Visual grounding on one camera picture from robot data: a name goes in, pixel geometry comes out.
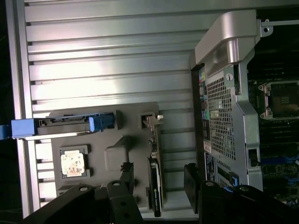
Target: blue latch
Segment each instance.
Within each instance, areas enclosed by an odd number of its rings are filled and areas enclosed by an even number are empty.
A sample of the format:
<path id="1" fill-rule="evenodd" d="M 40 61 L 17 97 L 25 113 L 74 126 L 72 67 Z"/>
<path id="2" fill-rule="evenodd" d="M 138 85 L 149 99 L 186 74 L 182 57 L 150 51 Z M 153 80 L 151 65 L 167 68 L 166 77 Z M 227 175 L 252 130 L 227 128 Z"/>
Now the blue latch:
<path id="1" fill-rule="evenodd" d="M 12 138 L 28 137 L 36 134 L 34 119 L 11 121 Z"/>
<path id="2" fill-rule="evenodd" d="M 239 185 L 239 180 L 238 180 L 238 178 L 236 178 L 236 177 L 234 177 L 234 176 L 232 176 L 232 178 L 233 178 L 233 186 L 234 186 L 234 187 L 238 186 L 238 185 Z"/>
<path id="3" fill-rule="evenodd" d="M 99 116 L 89 117 L 88 119 L 91 132 L 102 132 L 105 127 L 114 125 L 113 114 L 100 113 Z"/>

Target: silver frame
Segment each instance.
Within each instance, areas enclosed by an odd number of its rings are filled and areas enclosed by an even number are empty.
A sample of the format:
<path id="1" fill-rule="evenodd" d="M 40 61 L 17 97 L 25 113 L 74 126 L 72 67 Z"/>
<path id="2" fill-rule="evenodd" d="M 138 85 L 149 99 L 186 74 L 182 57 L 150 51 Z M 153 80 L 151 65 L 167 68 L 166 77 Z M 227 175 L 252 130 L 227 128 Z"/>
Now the silver frame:
<path id="1" fill-rule="evenodd" d="M 16 119 L 32 118 L 25 4 L 6 0 L 10 63 Z M 17 140 L 23 217 L 40 208 L 34 141 Z"/>

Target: screw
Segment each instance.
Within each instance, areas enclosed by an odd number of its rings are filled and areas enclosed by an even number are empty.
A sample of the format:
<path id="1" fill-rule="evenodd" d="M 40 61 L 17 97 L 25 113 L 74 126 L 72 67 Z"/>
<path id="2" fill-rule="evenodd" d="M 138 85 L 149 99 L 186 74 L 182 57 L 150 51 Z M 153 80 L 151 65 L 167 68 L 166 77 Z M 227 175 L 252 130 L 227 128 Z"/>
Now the screw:
<path id="1" fill-rule="evenodd" d="M 209 187 L 212 187 L 214 186 L 215 184 L 213 182 L 206 182 L 206 185 L 209 186 Z"/>
<path id="2" fill-rule="evenodd" d="M 231 73 L 226 74 L 226 79 L 228 81 L 232 81 L 234 79 L 234 76 Z"/>
<path id="3" fill-rule="evenodd" d="M 81 187 L 79 190 L 80 191 L 86 191 L 86 190 L 88 190 L 88 188 L 87 187 Z"/>

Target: blue connector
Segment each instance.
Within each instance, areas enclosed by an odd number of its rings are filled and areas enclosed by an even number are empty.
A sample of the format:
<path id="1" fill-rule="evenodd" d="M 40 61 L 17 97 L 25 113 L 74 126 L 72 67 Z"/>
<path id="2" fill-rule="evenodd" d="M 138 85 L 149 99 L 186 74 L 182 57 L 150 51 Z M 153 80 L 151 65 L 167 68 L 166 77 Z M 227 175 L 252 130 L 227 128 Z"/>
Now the blue connector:
<path id="1" fill-rule="evenodd" d="M 238 178 L 236 178 L 236 177 L 234 177 L 234 176 L 232 176 L 232 178 L 233 178 L 233 186 L 234 186 L 234 187 L 238 186 L 238 185 L 239 185 L 239 180 L 238 180 Z"/>
<path id="2" fill-rule="evenodd" d="M 102 132 L 107 126 L 114 125 L 113 114 L 100 113 L 98 116 L 89 117 L 88 119 L 91 132 Z"/>
<path id="3" fill-rule="evenodd" d="M 21 119 L 11 121 L 12 138 L 33 136 L 36 134 L 34 119 Z"/>
<path id="4" fill-rule="evenodd" d="M 298 159 L 299 159 L 299 154 L 294 157 L 281 156 L 281 157 L 274 157 L 274 158 L 261 158 L 261 164 L 262 165 L 289 164 L 295 162 Z"/>

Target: sticker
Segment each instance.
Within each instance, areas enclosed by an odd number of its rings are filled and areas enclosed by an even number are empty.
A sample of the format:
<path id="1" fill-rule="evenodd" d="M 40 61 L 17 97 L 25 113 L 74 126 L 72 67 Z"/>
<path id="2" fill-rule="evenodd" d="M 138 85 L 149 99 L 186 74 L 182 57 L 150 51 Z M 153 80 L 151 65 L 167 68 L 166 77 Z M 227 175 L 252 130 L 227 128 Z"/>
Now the sticker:
<path id="1" fill-rule="evenodd" d="M 62 173 L 67 177 L 81 176 L 85 172 L 84 156 L 79 150 L 66 151 L 61 155 Z"/>
<path id="2" fill-rule="evenodd" d="M 199 83 L 204 82 L 205 79 L 206 79 L 206 74 L 205 74 L 205 72 L 203 72 L 199 75 Z"/>
<path id="3" fill-rule="evenodd" d="M 215 161 L 214 157 L 209 153 L 205 153 L 205 166 L 206 166 L 206 180 L 216 181 L 215 177 Z"/>
<path id="4" fill-rule="evenodd" d="M 206 150 L 208 153 L 212 152 L 212 150 L 211 150 L 211 143 L 208 142 L 208 141 L 205 141 L 205 140 L 204 140 L 204 150 Z"/>
<path id="5" fill-rule="evenodd" d="M 209 120 L 210 119 L 210 111 L 209 110 L 202 111 L 201 118 L 203 120 Z"/>

